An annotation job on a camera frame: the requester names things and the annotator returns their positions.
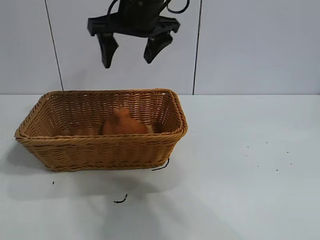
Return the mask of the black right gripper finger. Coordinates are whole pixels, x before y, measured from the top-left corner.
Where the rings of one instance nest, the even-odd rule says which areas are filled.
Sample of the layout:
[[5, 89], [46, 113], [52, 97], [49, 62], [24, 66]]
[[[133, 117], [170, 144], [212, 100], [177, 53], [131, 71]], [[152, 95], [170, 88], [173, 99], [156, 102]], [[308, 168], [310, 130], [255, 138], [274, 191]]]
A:
[[119, 45], [112, 33], [99, 33], [98, 42], [101, 51], [101, 61], [106, 69], [111, 67], [113, 56]]
[[170, 32], [163, 32], [153, 37], [149, 37], [144, 50], [143, 57], [148, 64], [151, 64], [156, 56], [173, 41]]

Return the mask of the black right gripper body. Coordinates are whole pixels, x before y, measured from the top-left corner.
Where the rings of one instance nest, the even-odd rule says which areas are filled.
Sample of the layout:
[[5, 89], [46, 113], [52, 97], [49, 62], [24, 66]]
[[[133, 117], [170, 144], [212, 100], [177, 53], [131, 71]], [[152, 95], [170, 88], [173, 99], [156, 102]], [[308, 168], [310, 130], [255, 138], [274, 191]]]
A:
[[178, 20], [160, 15], [168, 3], [168, 0], [113, 0], [106, 15], [88, 19], [87, 30], [92, 37], [117, 33], [148, 38], [171, 31], [177, 33]]

